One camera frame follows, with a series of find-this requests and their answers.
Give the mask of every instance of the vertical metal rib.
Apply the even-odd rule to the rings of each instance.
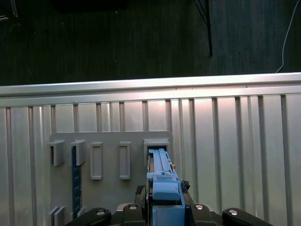
[[[170,100],[166,101],[166,121],[167,121],[167,131],[172,132]]]
[[[243,166],[243,141],[242,141],[242,122],[240,98],[235,98],[236,125],[237,125],[237,145],[238,145],[238,166],[239,166],[239,189],[240,189],[240,207],[246,209],[245,186],[244,186],[244,166]]]
[[[267,153],[265,140],[264,106],[263,97],[258,97],[259,106],[259,126],[260,126],[260,145],[261,145],[261,169],[262,169],[262,195],[263,195],[263,217],[269,220],[269,197],[268,197],[268,174],[267,174]]]
[[[102,131],[102,109],[101,104],[96,104],[96,120],[97,120],[97,132]]]
[[[73,120],[74,120],[74,132],[79,131],[79,106],[73,106]]]
[[[221,179],[221,155],[220,155],[220,136],[218,126],[217,99],[212,99],[213,105],[213,132],[214,132],[214,154],[215,154],[215,172],[216,172],[216,197],[218,203],[218,213],[222,212],[222,179]]]
[[[13,181],[13,163],[11,147],[11,116],[10,108],[6,109],[6,135],[7,135],[7,157],[8,157],[8,190],[9,190],[9,220],[10,226],[15,226],[14,216],[14,181]]]
[[[51,106],[51,132],[56,132],[56,117],[55,106]]]
[[[292,226],[293,225],[293,202],[292,202],[292,189],[291,189],[292,183],[291,183],[290,156],[289,156],[289,144],[288,144],[286,96],[281,96],[281,108],[282,108],[282,130],[283,130],[287,225]]]
[[[148,103],[142,102],[143,131],[149,131]]]
[[[34,159],[34,141],[33,141],[33,115],[32,107],[28,108],[28,125],[29,125],[29,151],[30,151],[30,171],[32,186],[32,224],[37,224],[37,193],[35,177],[35,159]]]
[[[196,128],[195,128],[195,113],[194,113],[194,100],[189,100],[190,111],[190,129],[191,129],[191,148],[192,158],[194,159],[193,172],[195,181],[195,200],[198,200],[198,176],[197,176],[197,147],[196,147]]]
[[[125,125],[125,116],[124,116],[124,103],[119,103],[119,111],[120,111],[120,131],[126,131]]]

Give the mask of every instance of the corrugated metal wall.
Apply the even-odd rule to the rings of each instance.
[[[51,133],[158,130],[172,132],[173,161],[194,200],[299,225],[300,115],[301,95],[1,108],[1,225],[49,225]]]

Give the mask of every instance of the silver metal panel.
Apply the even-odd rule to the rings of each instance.
[[[111,130],[112,132],[120,131],[119,103],[111,103]]]
[[[249,97],[249,128],[251,130],[251,145],[253,152],[253,211],[255,216],[260,219],[263,217],[263,189],[262,189],[262,161],[261,161],[261,138],[259,122],[258,97]]]
[[[240,208],[235,98],[218,98],[217,108],[221,160],[222,209],[232,206]]]
[[[194,110],[192,104],[190,100],[180,101],[182,150],[184,151],[182,154],[184,165],[183,180],[189,181],[191,197],[194,200],[198,200]]]
[[[166,101],[149,101],[147,105],[149,131],[167,131]]]
[[[254,175],[254,163],[253,163],[253,150],[252,150],[252,131],[250,126],[250,100],[248,97],[242,97],[240,99],[240,111],[241,111],[241,134],[242,137],[242,177],[241,181],[243,189],[243,207],[245,211],[251,214],[254,212],[254,195],[253,195],[253,175]]]
[[[8,150],[6,134],[6,109],[0,108],[0,222],[10,225],[9,219],[9,178],[8,178]]]
[[[7,96],[8,94],[19,95],[36,95],[36,94],[49,94],[49,93],[70,93],[79,91],[112,91],[112,90],[138,90],[143,99],[144,88],[169,88],[169,87],[189,87],[198,86],[231,86],[239,84],[248,84],[252,87],[244,89],[252,89],[253,87],[266,84],[274,84],[272,88],[281,90],[278,86],[280,82],[296,84],[301,79],[300,73],[278,73],[278,74],[252,74],[252,75],[228,75],[228,76],[210,76],[210,77],[186,77],[186,78],[169,78],[169,79],[140,79],[140,80],[123,80],[123,81],[98,81],[98,82],[75,82],[75,83],[61,83],[61,84],[45,84],[45,85],[25,85],[25,86],[7,86],[1,87],[0,96]]]
[[[142,102],[125,102],[125,129],[126,131],[143,131]]]
[[[33,141],[35,161],[35,186],[37,225],[49,226],[50,212],[50,155],[47,142],[51,135],[51,107],[33,108]]]
[[[55,107],[57,132],[74,131],[73,105],[57,105]]]
[[[179,100],[171,100],[171,127],[174,136],[174,159],[176,171],[180,179],[183,179],[183,158],[181,138],[181,116]]]
[[[111,132],[110,103],[101,104],[102,132]]]
[[[281,97],[263,97],[263,109],[268,217],[271,224],[286,226],[287,219]]]
[[[79,104],[79,132],[96,132],[96,104]]]
[[[220,212],[212,99],[195,99],[198,201]]]
[[[293,225],[299,225],[301,222],[301,96],[288,95],[286,97],[287,104],[287,127],[288,127],[288,165],[285,176],[290,179],[289,184],[286,184],[287,189],[290,189],[289,205],[292,214]]]
[[[32,226],[34,221],[28,111],[27,107],[11,108],[15,226]]]
[[[49,190],[56,191],[47,184],[50,168],[45,158],[49,156],[47,151],[39,150],[45,150],[51,130],[53,133],[101,131],[105,121],[104,125],[107,123],[110,131],[161,130],[165,127],[171,130],[173,162],[180,178],[192,181],[192,193],[196,195],[194,198],[198,196],[197,202],[217,206],[216,210],[220,211],[219,206],[225,208],[225,201],[231,201],[231,206],[270,219],[275,226],[299,225],[300,83],[301,73],[285,73],[0,87],[0,107],[7,108],[1,111],[0,117],[5,117],[4,112],[8,112],[8,122],[0,121],[8,125],[7,134],[6,129],[0,127],[1,169],[7,166],[8,171],[1,170],[0,177],[10,181],[10,190],[1,189],[10,192],[11,209],[1,212],[0,219],[10,219],[11,226],[20,225],[20,219],[25,226],[48,226],[50,221],[45,221],[49,218],[45,215],[47,210],[66,205],[63,202],[68,202],[71,196],[66,194],[66,200],[62,197],[60,202],[51,203],[47,194]],[[223,102],[221,97],[231,101]],[[211,98],[212,109],[208,107]],[[158,102],[167,104],[160,107]],[[214,159],[208,161],[215,162],[214,169],[204,157],[213,155],[209,151],[213,148],[212,139]],[[6,145],[3,142],[8,145],[8,150],[2,148]],[[7,163],[8,154],[12,154],[12,158]],[[214,177],[205,178],[200,170],[205,168],[204,165],[215,170],[215,174],[207,170]],[[213,181],[217,186],[204,192],[204,184],[214,184]]]

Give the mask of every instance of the rectangular slot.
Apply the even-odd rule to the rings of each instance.
[[[119,143],[119,178],[129,180],[131,178],[131,142]]]
[[[50,146],[50,161],[52,166],[54,164],[53,157],[54,157],[54,147]]]
[[[165,151],[170,151],[169,150],[169,141],[168,138],[158,138],[158,139],[143,139],[144,140],[144,165],[146,166],[147,163],[147,154],[149,149],[159,149],[163,148]]]
[[[65,207],[62,206],[55,214],[54,214],[54,222],[55,226],[64,226],[65,220],[64,220],[64,209]]]
[[[81,215],[85,214],[87,211],[87,207],[86,206],[83,206],[79,212],[77,213],[77,217],[80,217]]]
[[[92,180],[103,178],[102,142],[93,142],[90,147],[90,177]]]
[[[64,141],[63,140],[55,140],[54,142],[48,143],[49,151],[50,151],[50,162],[53,166],[58,166],[64,163]]]
[[[76,149],[76,165],[80,166],[85,162],[86,142],[85,140],[75,140],[71,145]]]
[[[59,207],[56,206],[51,210],[50,213],[48,213],[50,226],[55,226],[55,213],[57,212],[58,209]]]

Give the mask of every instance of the black cable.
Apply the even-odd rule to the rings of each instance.
[[[194,3],[195,3],[195,5],[196,5],[196,7],[197,7],[197,9],[198,9],[198,11],[199,11],[199,14],[201,15],[201,17],[203,18],[203,21],[205,22],[205,24],[207,25],[207,21],[205,20],[205,18],[204,18],[204,16],[203,16],[203,14],[202,14],[202,12],[201,12],[201,10],[199,9],[199,7],[198,7],[198,4],[197,4],[197,2],[196,2],[196,0],[193,0],[194,1]]]
[[[202,5],[202,3],[201,3],[201,0],[198,0],[198,3],[199,3],[199,5],[200,5],[201,8],[202,8],[203,13],[204,13],[205,16],[207,17],[207,14],[206,14],[206,12],[205,12],[205,10],[204,10],[204,8],[203,8],[203,5]]]

